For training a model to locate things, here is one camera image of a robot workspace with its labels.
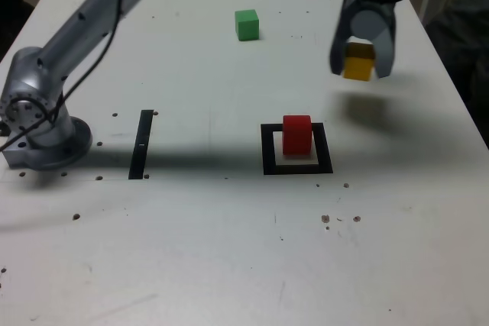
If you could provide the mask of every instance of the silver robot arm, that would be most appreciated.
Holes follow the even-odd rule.
[[[121,0],[122,14],[138,2]],[[59,111],[3,150],[11,168],[55,169],[89,150],[88,125],[71,117],[64,103],[57,104],[68,75],[112,31],[119,19],[117,4],[117,0],[85,0],[46,46],[26,47],[14,55],[0,98],[0,117],[11,129],[8,141],[45,119],[49,111]]]

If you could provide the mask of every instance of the black strip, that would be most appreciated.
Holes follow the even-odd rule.
[[[316,145],[318,164],[277,166],[277,164],[275,164],[274,132],[282,130],[282,124],[261,125],[261,153],[264,175],[314,175],[320,173],[333,173],[326,134],[324,126],[321,123],[313,123],[313,136],[314,144]]]
[[[153,110],[142,110],[139,117],[138,133],[132,152],[129,179],[143,179],[146,166],[147,146],[150,143],[151,123],[153,122]]]

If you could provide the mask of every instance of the white table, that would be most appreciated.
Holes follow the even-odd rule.
[[[41,0],[0,79],[82,1]],[[341,3],[143,0],[69,100],[90,154],[0,160],[0,325],[487,324],[487,149],[408,1],[391,77],[331,74]],[[142,109],[150,178],[128,180]],[[263,175],[260,124],[287,114],[324,124],[333,174]]]

